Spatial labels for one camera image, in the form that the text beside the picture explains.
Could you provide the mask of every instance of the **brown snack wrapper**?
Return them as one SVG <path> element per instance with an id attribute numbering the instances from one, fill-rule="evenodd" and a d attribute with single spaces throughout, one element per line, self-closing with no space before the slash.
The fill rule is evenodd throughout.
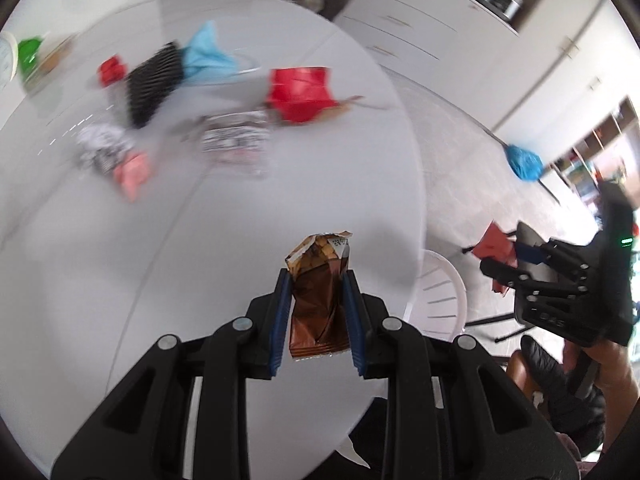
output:
<path id="1" fill-rule="evenodd" d="M 285 259 L 296 299 L 289 337 L 289 351 L 294 359 L 349 348 L 341 302 L 350 236 L 347 231 L 308 236 Z"/>

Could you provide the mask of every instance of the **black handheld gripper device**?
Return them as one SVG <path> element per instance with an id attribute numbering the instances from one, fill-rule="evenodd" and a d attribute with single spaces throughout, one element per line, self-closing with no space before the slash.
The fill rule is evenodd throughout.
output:
<path id="1" fill-rule="evenodd" d="M 158 339 L 63 449 L 51 480 L 181 480 L 196 377 L 193 480 L 248 480 L 245 380 L 276 375 L 291 282 L 281 270 L 273 293 L 211 336 Z M 422 336 L 361 294 L 351 270 L 342 286 L 354 366 L 364 380 L 388 379 L 383 480 L 578 480 L 552 428 L 476 339 Z M 640 408 L 587 479 L 640 478 L 638 443 Z"/>
<path id="2" fill-rule="evenodd" d="M 601 338 L 627 346 L 633 332 L 630 286 L 634 212 L 617 184 L 601 182 L 602 230 L 586 246 L 551 239 L 540 246 L 515 243 L 516 256 L 545 264 L 559 275 L 557 283 L 534 280 L 531 274 L 483 258 L 480 270 L 526 297 L 522 319 L 588 348 Z M 580 352 L 568 389 L 584 399 L 599 364 Z"/>

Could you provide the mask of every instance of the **metal leg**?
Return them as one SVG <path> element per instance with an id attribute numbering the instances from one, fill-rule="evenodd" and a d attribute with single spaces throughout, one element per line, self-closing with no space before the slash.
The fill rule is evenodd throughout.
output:
<path id="1" fill-rule="evenodd" d="M 516 330 L 515 332 L 511 332 L 509 335 L 506 335 L 503 337 L 497 337 L 494 339 L 494 343 L 501 343 L 511 337 L 516 337 L 517 335 L 524 334 L 525 332 L 527 332 L 528 330 L 531 330 L 532 328 L 533 328 L 532 326 L 525 326 L 519 330 Z"/>
<path id="2" fill-rule="evenodd" d="M 507 321 L 508 319 L 514 319 L 516 315 L 513 312 L 508 314 L 501 314 L 500 316 L 493 317 L 483 317 L 482 319 L 476 319 L 475 321 L 469 321 L 465 327 L 467 326 L 479 326 L 479 325 L 488 325 L 491 323 L 498 323 L 500 321 Z"/>

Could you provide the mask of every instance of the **light blue face mask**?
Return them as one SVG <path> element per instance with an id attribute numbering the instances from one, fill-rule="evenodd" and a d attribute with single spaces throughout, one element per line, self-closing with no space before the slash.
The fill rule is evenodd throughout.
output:
<path id="1" fill-rule="evenodd" d="M 238 73 L 238 62 L 216 44 L 213 22 L 206 22 L 182 50 L 182 66 L 187 84 L 206 83 Z"/>

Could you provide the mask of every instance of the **white door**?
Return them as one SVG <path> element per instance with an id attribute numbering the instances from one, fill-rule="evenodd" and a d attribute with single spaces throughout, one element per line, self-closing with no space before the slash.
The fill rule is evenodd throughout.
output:
<path id="1" fill-rule="evenodd" d="M 594 128 L 640 77 L 640 50 L 610 0 L 567 57 L 494 133 L 553 161 Z"/>

